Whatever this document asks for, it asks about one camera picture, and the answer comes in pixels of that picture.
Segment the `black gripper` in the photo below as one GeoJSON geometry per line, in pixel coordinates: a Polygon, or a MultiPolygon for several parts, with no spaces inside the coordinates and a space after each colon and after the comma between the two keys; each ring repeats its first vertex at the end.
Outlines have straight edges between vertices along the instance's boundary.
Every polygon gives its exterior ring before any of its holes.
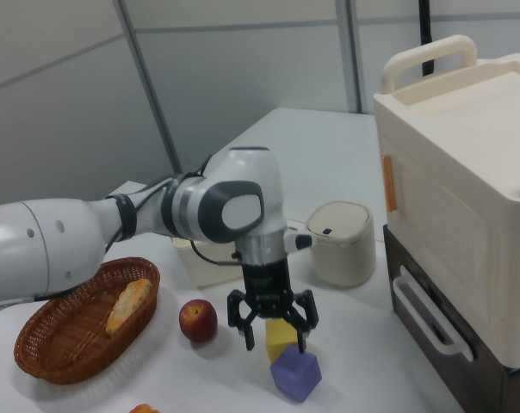
{"type": "Polygon", "coordinates": [[[267,265],[244,265],[245,293],[233,290],[227,296],[228,325],[237,328],[245,339],[248,351],[255,347],[252,322],[260,318],[284,318],[296,330],[299,352],[306,351],[306,337],[319,322],[319,314],[312,290],[292,293],[288,260],[282,259],[267,265]],[[240,306],[246,303],[252,311],[242,317],[240,306]]]}

